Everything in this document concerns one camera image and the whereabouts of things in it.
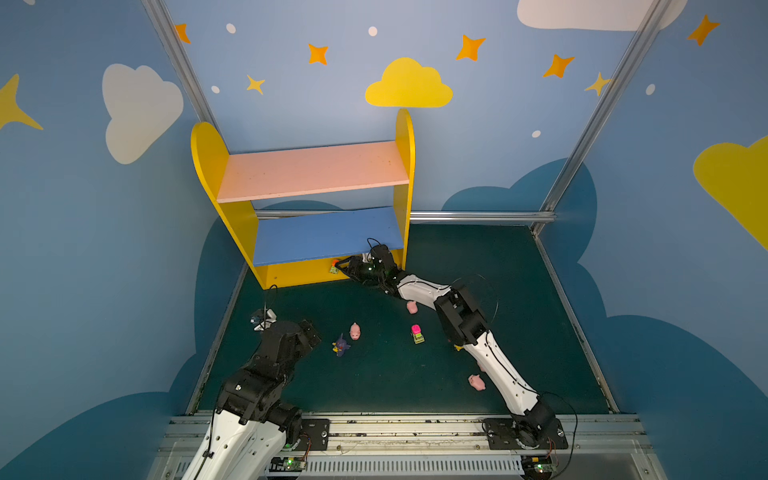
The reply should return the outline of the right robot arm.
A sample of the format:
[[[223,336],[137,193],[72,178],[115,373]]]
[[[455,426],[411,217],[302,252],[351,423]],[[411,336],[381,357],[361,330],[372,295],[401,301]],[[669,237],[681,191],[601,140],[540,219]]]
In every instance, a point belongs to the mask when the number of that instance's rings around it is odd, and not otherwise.
[[[338,260],[334,268],[362,285],[432,308],[450,342],[468,352],[500,392],[514,421],[512,436],[521,445],[549,446],[560,437],[562,426],[554,410],[506,357],[466,286],[442,285],[408,273],[384,245]]]

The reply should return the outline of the controller board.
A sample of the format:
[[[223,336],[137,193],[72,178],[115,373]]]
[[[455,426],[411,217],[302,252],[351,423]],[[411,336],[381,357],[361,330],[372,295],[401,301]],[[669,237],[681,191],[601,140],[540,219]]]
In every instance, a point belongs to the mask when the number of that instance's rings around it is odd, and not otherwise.
[[[520,464],[523,480],[550,480],[556,472],[556,466],[548,456],[523,456]]]
[[[301,457],[273,457],[267,472],[269,475],[299,475],[307,468],[307,461]]]

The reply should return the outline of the pink top toy car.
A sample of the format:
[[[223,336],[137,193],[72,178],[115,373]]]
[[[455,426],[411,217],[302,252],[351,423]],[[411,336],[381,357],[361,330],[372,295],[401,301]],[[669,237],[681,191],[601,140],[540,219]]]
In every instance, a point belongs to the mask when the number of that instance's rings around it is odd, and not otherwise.
[[[422,329],[418,324],[411,326],[411,336],[416,345],[422,344],[425,341]]]

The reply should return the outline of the purple creature toy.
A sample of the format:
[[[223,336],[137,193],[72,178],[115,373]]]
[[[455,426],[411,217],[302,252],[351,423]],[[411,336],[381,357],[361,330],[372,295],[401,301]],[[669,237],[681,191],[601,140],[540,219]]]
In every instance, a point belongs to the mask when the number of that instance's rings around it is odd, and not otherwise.
[[[333,352],[337,357],[342,357],[350,348],[351,345],[345,339],[344,334],[341,334],[339,338],[333,343]]]

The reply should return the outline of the pink pig toy right lower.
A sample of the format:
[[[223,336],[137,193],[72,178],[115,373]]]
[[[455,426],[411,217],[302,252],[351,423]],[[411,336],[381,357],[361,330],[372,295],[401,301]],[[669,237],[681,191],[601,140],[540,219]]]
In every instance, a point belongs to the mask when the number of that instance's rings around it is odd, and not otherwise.
[[[481,375],[470,375],[468,377],[468,383],[476,391],[484,391],[486,389],[486,383]]]

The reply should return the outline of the yellow toy shelf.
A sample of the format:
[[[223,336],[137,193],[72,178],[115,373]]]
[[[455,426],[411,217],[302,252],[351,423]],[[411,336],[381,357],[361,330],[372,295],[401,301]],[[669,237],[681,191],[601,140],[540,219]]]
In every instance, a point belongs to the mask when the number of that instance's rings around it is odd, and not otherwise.
[[[196,124],[190,148],[201,186],[263,289],[338,281],[336,261],[388,246],[406,264],[416,142],[408,110],[392,141],[232,154],[217,129]],[[390,206],[261,217],[256,200],[390,187]]]

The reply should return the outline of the pink pig toy left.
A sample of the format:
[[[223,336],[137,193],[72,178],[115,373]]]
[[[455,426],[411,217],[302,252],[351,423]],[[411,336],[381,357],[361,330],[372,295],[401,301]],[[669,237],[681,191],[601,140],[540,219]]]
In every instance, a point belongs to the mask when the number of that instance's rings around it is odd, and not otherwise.
[[[361,336],[361,328],[357,323],[353,323],[350,327],[350,338],[352,340],[358,340]]]

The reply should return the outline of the right controller board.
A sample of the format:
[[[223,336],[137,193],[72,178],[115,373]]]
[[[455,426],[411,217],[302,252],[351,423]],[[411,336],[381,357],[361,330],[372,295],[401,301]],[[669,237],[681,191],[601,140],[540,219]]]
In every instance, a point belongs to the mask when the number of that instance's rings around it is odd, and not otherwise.
[[[550,480],[556,472],[556,466],[548,456],[523,456],[520,464],[523,480]]]

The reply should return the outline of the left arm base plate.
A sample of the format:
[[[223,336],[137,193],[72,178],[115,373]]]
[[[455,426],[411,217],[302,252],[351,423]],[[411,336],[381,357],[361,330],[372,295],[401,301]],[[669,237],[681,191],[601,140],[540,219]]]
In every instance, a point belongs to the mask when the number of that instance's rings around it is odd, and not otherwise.
[[[297,438],[286,445],[289,451],[326,451],[330,437],[330,420],[327,418],[303,419]]]

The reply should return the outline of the left controller board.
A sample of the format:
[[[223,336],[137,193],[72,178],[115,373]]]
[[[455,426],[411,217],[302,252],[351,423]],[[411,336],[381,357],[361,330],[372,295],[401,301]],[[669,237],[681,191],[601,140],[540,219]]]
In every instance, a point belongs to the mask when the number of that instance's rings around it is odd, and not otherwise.
[[[301,457],[273,457],[267,472],[269,475],[299,475],[307,468],[307,461]]]

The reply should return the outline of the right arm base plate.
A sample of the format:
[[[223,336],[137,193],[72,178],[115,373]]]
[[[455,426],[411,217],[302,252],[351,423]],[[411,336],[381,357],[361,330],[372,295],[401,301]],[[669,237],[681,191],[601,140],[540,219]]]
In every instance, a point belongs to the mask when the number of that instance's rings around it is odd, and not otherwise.
[[[539,425],[523,417],[491,417],[482,420],[482,429],[491,450],[569,448],[567,435],[557,418]]]

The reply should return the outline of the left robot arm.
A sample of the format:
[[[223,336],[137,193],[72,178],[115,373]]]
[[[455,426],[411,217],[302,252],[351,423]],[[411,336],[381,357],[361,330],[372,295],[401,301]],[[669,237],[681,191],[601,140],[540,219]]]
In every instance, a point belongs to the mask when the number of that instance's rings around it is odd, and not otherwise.
[[[278,320],[262,332],[246,364],[218,394],[205,436],[186,479],[258,479],[302,430],[302,411],[282,393],[296,364],[321,343],[314,326]]]

